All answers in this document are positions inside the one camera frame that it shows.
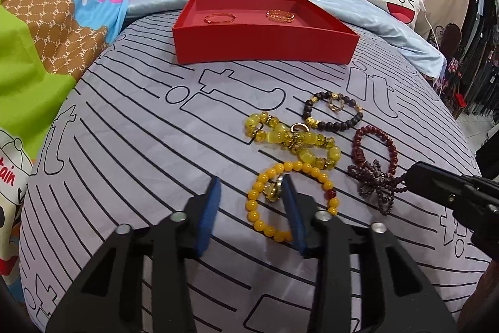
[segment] beaded bracelet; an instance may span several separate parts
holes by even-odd
[[[270,126],[272,130],[266,132],[262,129],[263,125]],[[333,137],[310,132],[308,126],[303,123],[295,123],[290,129],[281,123],[276,116],[272,116],[268,112],[250,115],[245,121],[245,134],[248,137],[254,137],[256,142],[266,140],[269,143],[282,144],[292,153],[298,155],[302,162],[318,169],[332,169],[341,158],[341,150],[335,146]],[[328,149],[328,158],[316,157],[306,146]]]
[[[248,221],[253,224],[253,228],[257,232],[262,232],[267,237],[272,237],[276,242],[283,242],[284,240],[290,242],[293,238],[291,237],[290,232],[280,231],[260,220],[260,213],[256,210],[258,208],[257,199],[260,193],[263,192],[265,198],[270,202],[277,201],[279,199],[280,183],[283,179],[283,172],[290,171],[301,171],[304,174],[309,174],[322,184],[322,187],[325,190],[324,196],[328,205],[327,211],[331,213],[331,215],[338,214],[338,206],[340,204],[339,199],[336,197],[333,181],[330,181],[326,173],[321,172],[320,169],[311,166],[311,164],[302,163],[301,161],[295,161],[293,163],[291,161],[286,161],[283,164],[278,163],[272,168],[267,169],[256,177],[256,181],[251,190],[248,191],[248,200],[246,201],[245,208],[248,211]],[[266,185],[269,180],[274,177],[278,177],[274,185]]]
[[[360,142],[364,134],[373,134],[386,143],[390,152],[390,166],[386,173],[381,171],[381,165],[377,159],[373,163],[366,161],[364,152],[360,148]],[[376,192],[378,196],[378,209],[380,213],[387,216],[393,208],[396,192],[405,192],[407,187],[397,188],[399,183],[405,179],[405,174],[395,177],[397,169],[397,147],[388,134],[375,126],[364,126],[357,130],[353,138],[352,159],[355,165],[348,166],[348,174],[358,180],[359,193],[361,196],[369,197]]]
[[[329,108],[334,112],[339,112],[343,109],[344,104],[354,108],[357,114],[346,122],[320,122],[312,117],[312,106],[317,101],[329,100]],[[341,101],[341,106],[336,107],[333,101]],[[362,108],[357,104],[355,99],[350,99],[348,96],[343,96],[342,94],[335,94],[333,92],[319,92],[314,94],[312,98],[305,101],[305,106],[303,108],[303,114],[301,118],[313,129],[318,129],[320,132],[324,130],[326,132],[343,132],[347,129],[354,127],[359,123],[364,116]]]

